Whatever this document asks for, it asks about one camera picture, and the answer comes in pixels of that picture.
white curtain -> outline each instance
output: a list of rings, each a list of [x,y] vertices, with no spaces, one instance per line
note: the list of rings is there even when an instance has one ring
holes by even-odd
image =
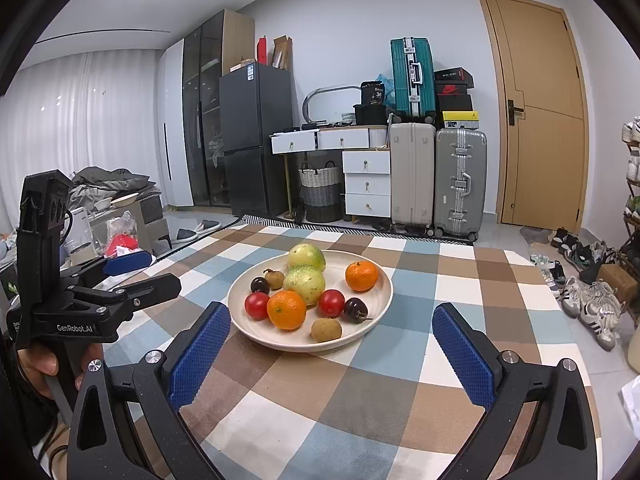
[[[0,99],[0,230],[20,216],[28,174],[126,168],[160,182],[156,69],[160,51],[65,56],[20,70]]]

tile floor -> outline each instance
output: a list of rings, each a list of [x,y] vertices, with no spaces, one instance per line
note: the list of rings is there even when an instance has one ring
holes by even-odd
[[[218,220],[221,225],[236,220],[230,213],[208,212],[206,209],[198,211],[173,211],[165,213],[172,235],[179,228],[193,229],[203,219]],[[338,226],[353,226],[350,222],[333,222]],[[370,228],[367,221],[355,225],[358,228]],[[158,254],[166,254],[168,247],[164,242],[158,242]],[[530,247],[520,235],[520,226],[497,224],[495,215],[486,214],[480,232],[477,247],[490,247],[514,251],[529,259]],[[638,442],[634,436],[628,415],[622,404],[620,390],[637,373],[626,363],[626,348],[634,332],[631,318],[625,314],[620,322],[618,345],[611,351],[602,350],[594,338],[578,320],[566,318],[574,334],[575,341],[590,375],[591,385],[600,413],[603,447],[603,479],[609,480],[618,471]]]

red cherry tomato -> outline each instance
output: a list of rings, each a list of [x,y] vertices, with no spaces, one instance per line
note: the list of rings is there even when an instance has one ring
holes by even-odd
[[[266,319],[267,303],[269,301],[269,295],[264,292],[252,292],[244,300],[244,309],[247,314],[253,317],[256,321]]]
[[[339,290],[330,288],[318,299],[318,312],[326,317],[338,317],[344,308],[344,296]]]

orange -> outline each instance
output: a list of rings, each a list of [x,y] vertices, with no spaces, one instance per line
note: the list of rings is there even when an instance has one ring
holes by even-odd
[[[295,330],[305,322],[306,304],[298,293],[281,290],[269,298],[267,314],[279,329]]]
[[[367,260],[353,262],[344,271],[344,279],[356,292],[369,290],[378,280],[378,266]]]

screw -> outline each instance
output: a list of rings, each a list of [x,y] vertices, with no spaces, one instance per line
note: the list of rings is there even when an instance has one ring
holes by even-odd
[[[91,361],[87,367],[90,372],[97,372],[102,366],[102,361],[100,359],[94,359]]]
[[[162,352],[159,350],[152,350],[145,355],[145,361],[150,365],[157,363],[162,357]]]
[[[571,359],[562,359],[562,366],[570,372],[573,372],[575,370],[575,362]]]
[[[502,352],[502,360],[509,364],[514,364],[520,360],[520,356],[513,350],[505,350]]]

